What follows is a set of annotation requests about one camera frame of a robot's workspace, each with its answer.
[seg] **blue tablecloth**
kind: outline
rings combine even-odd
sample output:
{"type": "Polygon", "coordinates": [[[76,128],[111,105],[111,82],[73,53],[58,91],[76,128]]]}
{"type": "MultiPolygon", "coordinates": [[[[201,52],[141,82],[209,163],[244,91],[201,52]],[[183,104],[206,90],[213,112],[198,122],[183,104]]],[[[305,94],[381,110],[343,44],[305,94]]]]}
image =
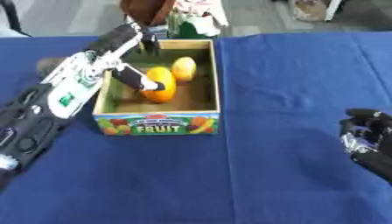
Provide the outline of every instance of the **blue tablecloth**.
{"type": "MultiPolygon", "coordinates": [[[[392,112],[391,38],[219,39],[219,135],[103,136],[90,103],[0,194],[0,223],[391,223],[392,189],[338,139],[344,109],[392,112]]],[[[0,100],[94,39],[0,39],[0,100]]]]}

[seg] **fruit box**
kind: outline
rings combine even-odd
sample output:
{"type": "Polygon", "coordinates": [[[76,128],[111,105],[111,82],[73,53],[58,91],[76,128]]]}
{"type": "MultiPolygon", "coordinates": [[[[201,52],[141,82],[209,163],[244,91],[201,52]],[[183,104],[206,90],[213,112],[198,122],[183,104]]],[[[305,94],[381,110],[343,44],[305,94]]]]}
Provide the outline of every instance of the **fruit box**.
{"type": "Polygon", "coordinates": [[[192,57],[197,65],[193,80],[178,83],[171,101],[154,103],[107,72],[94,107],[94,118],[104,134],[217,133],[221,108],[213,41],[160,40],[160,45],[159,56],[133,52],[124,61],[146,72],[156,66],[170,68],[180,57],[192,57]]]}

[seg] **white object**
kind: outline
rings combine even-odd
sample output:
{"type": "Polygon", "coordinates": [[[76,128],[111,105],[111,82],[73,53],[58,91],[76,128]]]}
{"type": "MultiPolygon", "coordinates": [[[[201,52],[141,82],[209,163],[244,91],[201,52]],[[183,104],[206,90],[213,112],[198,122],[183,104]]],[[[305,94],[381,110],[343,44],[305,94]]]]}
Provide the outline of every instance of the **white object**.
{"type": "Polygon", "coordinates": [[[333,19],[336,11],[339,8],[339,5],[341,4],[341,1],[342,0],[331,0],[325,12],[325,21],[331,21],[333,19]]]}
{"type": "Polygon", "coordinates": [[[207,12],[213,16],[219,27],[228,26],[221,0],[177,0],[173,9],[198,17],[207,12]]]}

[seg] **gray floor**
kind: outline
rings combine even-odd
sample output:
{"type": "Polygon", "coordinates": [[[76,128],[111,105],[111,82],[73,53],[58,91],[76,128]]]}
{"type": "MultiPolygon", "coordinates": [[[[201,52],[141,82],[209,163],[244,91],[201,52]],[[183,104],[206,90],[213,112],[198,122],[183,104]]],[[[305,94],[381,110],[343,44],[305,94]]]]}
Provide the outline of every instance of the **gray floor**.
{"type": "MultiPolygon", "coordinates": [[[[14,0],[33,36],[99,35],[119,25],[118,0],[14,0]]],[[[270,32],[391,31],[392,1],[352,0],[330,23],[295,20],[287,3],[222,0],[230,27],[224,36],[270,32]]]]}

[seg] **robotic hand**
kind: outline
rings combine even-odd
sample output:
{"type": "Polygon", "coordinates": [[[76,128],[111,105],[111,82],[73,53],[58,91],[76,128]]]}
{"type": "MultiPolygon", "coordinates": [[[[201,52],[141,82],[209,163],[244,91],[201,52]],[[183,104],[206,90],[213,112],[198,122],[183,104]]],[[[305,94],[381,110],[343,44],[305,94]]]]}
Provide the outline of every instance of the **robotic hand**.
{"type": "Polygon", "coordinates": [[[352,108],[340,121],[340,138],[357,164],[392,182],[392,116],[378,110],[352,108]]]}
{"type": "Polygon", "coordinates": [[[50,148],[101,88],[106,71],[113,71],[115,78],[135,89],[165,89],[162,83],[149,80],[121,60],[141,42],[148,53],[158,53],[158,41],[153,35],[138,23],[122,24],[66,58],[39,84],[0,108],[0,186],[50,148]]]}

